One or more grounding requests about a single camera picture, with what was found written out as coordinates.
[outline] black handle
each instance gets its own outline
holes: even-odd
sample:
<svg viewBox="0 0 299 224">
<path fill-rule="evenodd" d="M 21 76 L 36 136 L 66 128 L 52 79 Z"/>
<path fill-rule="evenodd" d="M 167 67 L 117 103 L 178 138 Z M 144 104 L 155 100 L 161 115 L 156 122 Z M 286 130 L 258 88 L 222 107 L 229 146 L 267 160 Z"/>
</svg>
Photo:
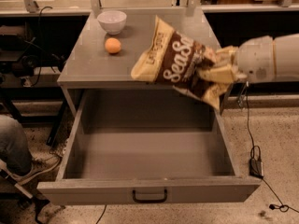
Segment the black handle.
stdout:
<svg viewBox="0 0 299 224">
<path fill-rule="evenodd" d="M 133 190 L 132 192 L 133 200 L 136 203 L 164 203 L 167 200 L 167 190 L 164 190 L 164 197 L 162 199 L 137 199 L 136 198 L 136 191 Z"/>
</svg>

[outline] terrazzo floor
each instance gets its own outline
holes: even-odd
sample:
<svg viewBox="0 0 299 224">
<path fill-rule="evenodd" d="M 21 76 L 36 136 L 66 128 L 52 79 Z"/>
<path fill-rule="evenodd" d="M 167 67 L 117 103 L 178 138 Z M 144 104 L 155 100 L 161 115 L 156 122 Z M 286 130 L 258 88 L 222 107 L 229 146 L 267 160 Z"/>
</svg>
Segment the terrazzo floor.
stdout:
<svg viewBox="0 0 299 224">
<path fill-rule="evenodd" d="M 249 98 L 249 126 L 255 144 L 260 146 L 263 158 L 264 178 L 284 204 L 299 209 L 299 97 L 267 96 Z M 55 111 L 57 106 L 46 108 Z M 241 174 L 248 175 L 251 140 L 247 129 L 248 110 L 236 106 L 230 100 L 222 114 L 228 138 L 233 147 L 234 159 Z M 72 116 L 68 110 L 57 140 L 59 147 L 69 135 Z M 24 127 L 30 150 L 37 157 L 47 157 L 50 148 L 45 142 L 50 133 L 50 125 Z M 35 187 L 39 181 L 54 180 L 57 170 L 44 174 L 28 185 L 37 197 L 42 198 Z M 7 184 L 0 180 L 0 188 Z M 190 203 L 190 204 L 136 204 L 108 205 L 99 223 L 298 223 L 299 213 L 270 210 L 269 204 L 279 204 L 277 197 L 262 182 L 243 203 Z M 104 210 L 103 205 L 66 206 L 48 204 L 38 218 L 42 223 L 95 224 Z M 0 222 L 6 224 L 35 223 L 33 205 L 22 210 L 16 200 L 0 201 Z"/>
</svg>

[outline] sneaker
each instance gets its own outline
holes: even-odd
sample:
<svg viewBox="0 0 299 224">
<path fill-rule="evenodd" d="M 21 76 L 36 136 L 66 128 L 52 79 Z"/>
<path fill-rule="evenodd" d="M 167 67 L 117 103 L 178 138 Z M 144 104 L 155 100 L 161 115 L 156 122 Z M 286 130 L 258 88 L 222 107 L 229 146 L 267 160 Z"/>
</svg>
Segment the sneaker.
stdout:
<svg viewBox="0 0 299 224">
<path fill-rule="evenodd" d="M 49 172 L 56 168 L 60 163 L 61 158 L 54 155 L 46 160 L 32 160 L 32 168 L 27 175 L 15 175 L 10 173 L 10 176 L 15 179 L 20 185 L 24 185 L 34 179 L 36 176 Z"/>
</svg>

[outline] person's leg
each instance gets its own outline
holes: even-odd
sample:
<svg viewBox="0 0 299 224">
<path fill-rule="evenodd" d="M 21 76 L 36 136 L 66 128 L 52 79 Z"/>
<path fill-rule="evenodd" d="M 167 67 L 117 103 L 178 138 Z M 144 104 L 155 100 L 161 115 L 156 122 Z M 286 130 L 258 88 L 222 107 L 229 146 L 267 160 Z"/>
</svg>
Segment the person's leg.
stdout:
<svg viewBox="0 0 299 224">
<path fill-rule="evenodd" d="M 16 175 L 27 175 L 32 168 L 32 155 L 27 137 L 19 122 L 0 115 L 0 159 L 7 169 Z"/>
</svg>

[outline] white bowl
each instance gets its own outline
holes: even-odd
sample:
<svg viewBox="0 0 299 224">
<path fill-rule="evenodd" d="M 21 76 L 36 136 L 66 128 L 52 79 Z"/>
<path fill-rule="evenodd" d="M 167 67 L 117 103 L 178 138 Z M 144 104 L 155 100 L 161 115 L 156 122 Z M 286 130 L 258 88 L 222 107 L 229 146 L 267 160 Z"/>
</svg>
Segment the white bowl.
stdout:
<svg viewBox="0 0 299 224">
<path fill-rule="evenodd" d="M 122 31 L 127 20 L 127 15 L 122 11 L 104 11 L 97 16 L 101 27 L 111 35 L 116 35 Z"/>
</svg>

